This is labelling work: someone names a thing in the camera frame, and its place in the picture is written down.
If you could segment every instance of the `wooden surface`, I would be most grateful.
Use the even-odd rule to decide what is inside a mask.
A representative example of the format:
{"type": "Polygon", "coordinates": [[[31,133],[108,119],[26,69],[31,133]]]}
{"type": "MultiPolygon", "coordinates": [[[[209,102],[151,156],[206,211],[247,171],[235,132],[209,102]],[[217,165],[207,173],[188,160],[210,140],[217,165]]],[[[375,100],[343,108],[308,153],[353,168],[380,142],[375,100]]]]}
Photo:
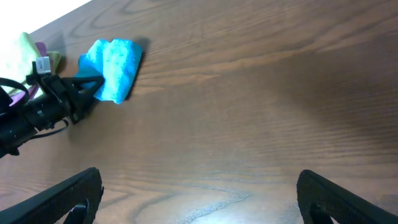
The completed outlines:
{"type": "Polygon", "coordinates": [[[0,160],[0,209],[88,167],[95,223],[300,223],[311,169],[398,215],[398,1],[94,0],[33,33],[147,55],[130,99],[0,160]]]}

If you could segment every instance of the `black object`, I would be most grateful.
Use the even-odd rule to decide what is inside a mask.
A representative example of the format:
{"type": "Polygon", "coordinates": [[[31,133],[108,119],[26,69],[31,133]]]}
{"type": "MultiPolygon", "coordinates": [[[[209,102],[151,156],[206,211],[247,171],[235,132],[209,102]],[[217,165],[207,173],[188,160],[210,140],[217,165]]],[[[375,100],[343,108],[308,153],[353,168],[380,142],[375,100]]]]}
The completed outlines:
{"type": "Polygon", "coordinates": [[[322,176],[303,170],[297,182],[297,200],[304,224],[390,224],[398,217],[365,201],[322,176]]]}
{"type": "Polygon", "coordinates": [[[53,224],[69,212],[64,224],[93,223],[104,192],[100,171],[89,168],[0,212],[2,224],[53,224]]]}
{"type": "Polygon", "coordinates": [[[39,75],[36,64],[32,62],[33,74],[26,76],[30,85],[39,85],[45,94],[29,100],[26,88],[13,80],[0,78],[0,86],[10,86],[23,90],[25,96],[13,107],[10,96],[0,87],[0,158],[6,154],[19,155],[18,147],[30,139],[46,137],[58,133],[68,126],[68,117],[76,124],[85,117],[94,102],[94,93],[104,83],[101,76],[90,78],[60,78],[46,73],[39,75]],[[94,83],[89,90],[81,87],[85,83],[94,83]],[[47,134],[36,135],[43,129],[54,128],[55,123],[63,120],[65,128],[47,134]]]}

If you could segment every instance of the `brown tabletop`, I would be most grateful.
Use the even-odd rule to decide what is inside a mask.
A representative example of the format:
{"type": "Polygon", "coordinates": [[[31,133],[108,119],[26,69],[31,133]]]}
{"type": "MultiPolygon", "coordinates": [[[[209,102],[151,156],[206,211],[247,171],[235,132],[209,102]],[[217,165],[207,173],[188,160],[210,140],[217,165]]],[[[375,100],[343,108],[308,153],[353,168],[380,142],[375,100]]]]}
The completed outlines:
{"type": "Polygon", "coordinates": [[[0,160],[0,209],[88,167],[95,223],[300,223],[311,169],[398,214],[398,1],[94,0],[34,32],[131,39],[130,99],[0,160]]]}

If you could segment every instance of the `folded blue cloth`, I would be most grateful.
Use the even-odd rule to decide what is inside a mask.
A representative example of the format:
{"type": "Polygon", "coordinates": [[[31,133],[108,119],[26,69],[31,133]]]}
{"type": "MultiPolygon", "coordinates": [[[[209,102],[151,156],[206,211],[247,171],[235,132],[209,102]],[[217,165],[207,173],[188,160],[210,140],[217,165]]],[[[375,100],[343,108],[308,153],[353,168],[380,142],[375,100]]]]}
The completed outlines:
{"type": "MultiPolygon", "coordinates": [[[[131,40],[114,39],[112,42],[97,40],[79,59],[79,71],[75,77],[104,76],[104,85],[94,94],[101,101],[121,104],[132,86],[142,49],[131,40]]],[[[94,83],[83,85],[91,88],[94,83]]]]}

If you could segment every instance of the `white floor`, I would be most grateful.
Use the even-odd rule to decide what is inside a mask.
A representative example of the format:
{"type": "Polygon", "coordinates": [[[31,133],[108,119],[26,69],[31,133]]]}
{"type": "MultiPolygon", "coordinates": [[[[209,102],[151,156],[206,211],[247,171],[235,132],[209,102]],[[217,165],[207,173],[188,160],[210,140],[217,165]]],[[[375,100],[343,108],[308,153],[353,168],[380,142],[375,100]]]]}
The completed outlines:
{"type": "Polygon", "coordinates": [[[0,8],[0,40],[31,33],[90,0],[5,0],[0,8]]]}

